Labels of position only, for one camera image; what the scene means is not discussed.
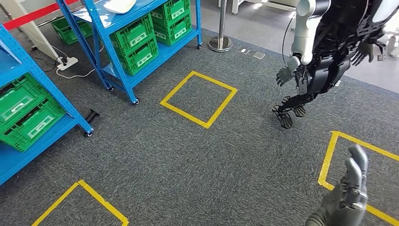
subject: gray carpet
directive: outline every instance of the gray carpet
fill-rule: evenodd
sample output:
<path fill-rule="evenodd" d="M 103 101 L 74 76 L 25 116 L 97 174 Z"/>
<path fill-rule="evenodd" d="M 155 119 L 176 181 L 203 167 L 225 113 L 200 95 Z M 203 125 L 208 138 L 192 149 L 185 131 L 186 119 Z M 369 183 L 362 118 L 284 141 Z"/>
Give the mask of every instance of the gray carpet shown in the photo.
<path fill-rule="evenodd" d="M 67 47 L 50 26 L 42 28 L 50 43 L 79 59 L 67 76 L 91 66 L 81 47 Z M 13 32 L 23 43 L 24 36 Z M 204 30 L 204 43 L 212 32 Z M 0 186 L 0 225 L 32 224 L 73 183 L 85 180 L 129 220 L 149 226 L 294 226 L 303 225 L 327 190 L 317 183 L 330 131 L 338 130 L 399 154 L 399 98 L 396 94 L 344 77 L 340 87 L 308 104 L 308 115 L 279 126 L 271 108 L 294 84 L 280 88 L 275 73 L 278 54 L 235 40 L 233 50 L 215 53 L 188 44 L 136 88 L 140 105 L 102 87 L 93 73 L 66 80 L 49 77 L 87 114 L 101 117 L 94 135 L 74 128 Z M 261 51 L 259 60 L 242 48 Z M 39 52 L 32 55 L 49 62 Z M 38 60 L 48 69 L 48 65 Z M 238 89 L 209 129 L 160 105 L 191 71 Z M 206 120 L 228 95 L 213 83 L 192 78 L 173 104 Z M 344 171 L 346 143 L 340 139 L 328 175 L 334 183 Z M 370 204 L 399 219 L 399 163 L 370 154 Z M 365 226 L 388 223 L 367 213 Z M 44 225 L 114 225 L 116 218 L 82 188 L 74 190 L 43 221 Z"/>

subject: humanoid robot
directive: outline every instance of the humanoid robot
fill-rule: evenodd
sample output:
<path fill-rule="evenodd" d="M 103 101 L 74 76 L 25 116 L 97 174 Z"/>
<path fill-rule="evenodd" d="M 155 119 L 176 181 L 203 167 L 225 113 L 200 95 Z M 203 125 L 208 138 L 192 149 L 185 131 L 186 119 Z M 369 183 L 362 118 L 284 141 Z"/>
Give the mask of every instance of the humanoid robot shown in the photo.
<path fill-rule="evenodd" d="M 359 226 L 367 205 L 368 159 L 359 145 L 349 147 L 346 175 L 323 198 L 321 206 L 306 220 L 305 226 Z"/>
<path fill-rule="evenodd" d="M 378 39 L 398 9 L 399 0 L 301 0 L 298 3 L 290 59 L 276 79 L 282 86 L 295 78 L 298 95 L 285 97 L 282 105 L 272 108 L 282 127 L 292 127 L 289 111 L 304 117 L 304 105 L 338 86 L 352 64 L 359 65 L 367 56 L 371 62 L 373 45 L 380 49 L 378 60 L 384 60 L 385 45 Z"/>

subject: stacked green crates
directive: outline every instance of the stacked green crates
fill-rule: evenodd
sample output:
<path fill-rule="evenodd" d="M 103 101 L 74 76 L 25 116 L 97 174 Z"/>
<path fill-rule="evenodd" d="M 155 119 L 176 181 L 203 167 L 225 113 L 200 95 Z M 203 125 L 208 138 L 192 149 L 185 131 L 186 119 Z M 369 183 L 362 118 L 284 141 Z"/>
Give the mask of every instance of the stacked green crates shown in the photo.
<path fill-rule="evenodd" d="M 135 75 L 159 55 L 150 13 L 111 34 L 110 38 L 128 75 Z"/>
<path fill-rule="evenodd" d="M 151 11 L 157 41 L 172 46 L 190 32 L 190 0 L 169 0 Z"/>
<path fill-rule="evenodd" d="M 72 28 L 69 26 L 68 21 L 66 21 L 65 17 L 51 22 L 51 25 L 53 26 L 57 34 L 61 37 L 61 39 L 65 42 L 65 44 L 72 45 L 78 41 L 78 38 L 76 37 Z M 93 30 L 91 29 L 90 24 L 84 21 L 78 21 L 78 25 L 80 31 L 82 32 L 83 36 L 85 36 L 85 38 L 93 34 Z"/>
<path fill-rule="evenodd" d="M 29 73 L 0 88 L 0 142 L 18 151 L 28 150 L 64 115 Z"/>

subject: stanchion post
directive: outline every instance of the stanchion post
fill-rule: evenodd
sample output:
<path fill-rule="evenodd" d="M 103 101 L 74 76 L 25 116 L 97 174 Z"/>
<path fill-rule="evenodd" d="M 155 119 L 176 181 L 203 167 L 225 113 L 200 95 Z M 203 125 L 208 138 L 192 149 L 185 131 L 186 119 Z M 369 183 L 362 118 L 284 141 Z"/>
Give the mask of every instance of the stanchion post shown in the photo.
<path fill-rule="evenodd" d="M 227 52 L 233 47 L 233 41 L 230 37 L 224 36 L 224 18 L 226 16 L 227 0 L 222 0 L 220 7 L 220 21 L 219 21 L 219 34 L 213 37 L 208 46 L 211 50 L 216 52 Z"/>

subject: power strip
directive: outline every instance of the power strip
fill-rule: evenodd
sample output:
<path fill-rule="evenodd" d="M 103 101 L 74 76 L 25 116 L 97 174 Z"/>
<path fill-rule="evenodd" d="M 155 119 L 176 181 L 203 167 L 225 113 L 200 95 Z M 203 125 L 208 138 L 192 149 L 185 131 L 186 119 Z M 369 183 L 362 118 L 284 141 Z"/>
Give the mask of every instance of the power strip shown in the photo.
<path fill-rule="evenodd" d="M 67 57 L 66 58 L 66 65 L 64 65 L 63 63 L 60 63 L 57 67 L 58 69 L 60 69 L 61 71 L 64 71 L 65 69 L 71 67 L 72 65 L 76 64 L 78 62 L 78 59 L 74 58 L 74 57 Z"/>

